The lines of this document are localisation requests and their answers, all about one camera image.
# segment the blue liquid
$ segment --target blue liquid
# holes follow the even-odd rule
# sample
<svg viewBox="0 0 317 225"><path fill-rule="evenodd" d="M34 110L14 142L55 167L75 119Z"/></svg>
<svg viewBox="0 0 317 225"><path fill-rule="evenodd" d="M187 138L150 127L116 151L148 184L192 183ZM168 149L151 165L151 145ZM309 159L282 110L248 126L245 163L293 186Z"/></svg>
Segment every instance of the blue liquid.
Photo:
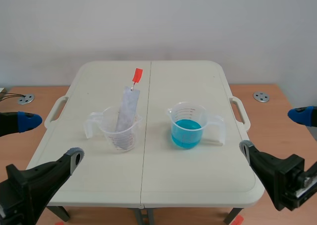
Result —
<svg viewBox="0 0 317 225"><path fill-rule="evenodd" d="M181 119L176 122L176 124L182 128L186 129L199 129L202 128L199 123L189 120ZM174 124L172 125L172 139L180 147L185 149L191 149L195 147L201 140L203 135L202 130L198 131L186 131L181 129Z"/></svg>

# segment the cable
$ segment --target cable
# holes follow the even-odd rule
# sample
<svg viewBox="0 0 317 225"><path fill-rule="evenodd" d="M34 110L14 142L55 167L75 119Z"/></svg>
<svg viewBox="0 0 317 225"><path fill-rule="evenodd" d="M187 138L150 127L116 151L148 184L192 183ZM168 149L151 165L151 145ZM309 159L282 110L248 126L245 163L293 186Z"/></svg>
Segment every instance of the cable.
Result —
<svg viewBox="0 0 317 225"><path fill-rule="evenodd" d="M25 95L22 94L16 94L16 93L7 93L7 92L1 92L1 94L8 94L8 95L19 95L25 97Z"/></svg>
<svg viewBox="0 0 317 225"><path fill-rule="evenodd" d="M21 96L20 95L3 96L3 97L0 97L0 101L6 100L9 98L15 98L15 97L21 97Z"/></svg>

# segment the plastic measuring cup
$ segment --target plastic measuring cup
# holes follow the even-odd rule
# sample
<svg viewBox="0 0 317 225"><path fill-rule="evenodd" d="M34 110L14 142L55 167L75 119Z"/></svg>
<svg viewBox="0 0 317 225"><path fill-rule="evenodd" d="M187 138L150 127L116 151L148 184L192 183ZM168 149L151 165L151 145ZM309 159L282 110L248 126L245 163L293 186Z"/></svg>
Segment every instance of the plastic measuring cup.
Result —
<svg viewBox="0 0 317 225"><path fill-rule="evenodd" d="M167 110L171 120L171 136L176 145L185 149L195 147L201 140L204 128L208 125L219 127L219 142L225 142L223 118L211 115L202 106L181 102Z"/></svg>
<svg viewBox="0 0 317 225"><path fill-rule="evenodd" d="M103 112L91 113L84 123L86 137L93 137L95 133L94 125L97 125L99 130L103 132L108 142L116 149L128 151L134 148L138 139L138 124L141 122L142 117L136 113L133 125L131 127L124 131L116 132L115 127L118 120L119 109L119 106L113 106L107 108Z"/></svg>

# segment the table leg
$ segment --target table leg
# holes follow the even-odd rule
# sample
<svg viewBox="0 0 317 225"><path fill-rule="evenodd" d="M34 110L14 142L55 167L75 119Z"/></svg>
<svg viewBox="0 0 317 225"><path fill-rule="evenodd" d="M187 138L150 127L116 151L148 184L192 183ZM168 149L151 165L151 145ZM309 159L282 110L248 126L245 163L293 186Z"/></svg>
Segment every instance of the table leg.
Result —
<svg viewBox="0 0 317 225"><path fill-rule="evenodd" d="M62 206L47 206L47 208L64 222L67 222L70 219L68 212Z"/></svg>
<svg viewBox="0 0 317 225"><path fill-rule="evenodd" d="M226 218L223 220L223 222L227 225L229 225L235 217L241 212L242 209L240 208L233 208L231 212L226 216Z"/></svg>
<svg viewBox="0 0 317 225"><path fill-rule="evenodd" d="M134 212L135 219L138 222L138 225L144 225L143 215L141 213L141 209L132 209Z"/></svg>
<svg viewBox="0 0 317 225"><path fill-rule="evenodd" d="M149 225L154 225L154 209L146 209L148 214Z"/></svg>

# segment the red clip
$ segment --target red clip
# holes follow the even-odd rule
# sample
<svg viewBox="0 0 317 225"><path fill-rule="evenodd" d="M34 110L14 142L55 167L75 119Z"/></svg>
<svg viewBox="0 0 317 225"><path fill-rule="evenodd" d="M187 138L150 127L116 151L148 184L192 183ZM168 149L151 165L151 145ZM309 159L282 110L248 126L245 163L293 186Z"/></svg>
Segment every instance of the red clip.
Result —
<svg viewBox="0 0 317 225"><path fill-rule="evenodd" d="M136 68L132 81L135 83L139 83L139 81L141 80L141 77L142 77L142 72L143 72L142 69Z"/></svg>
<svg viewBox="0 0 317 225"><path fill-rule="evenodd" d="M244 218L242 216L238 215L236 217L236 219L232 222L231 225L241 225L243 220L244 220Z"/></svg>

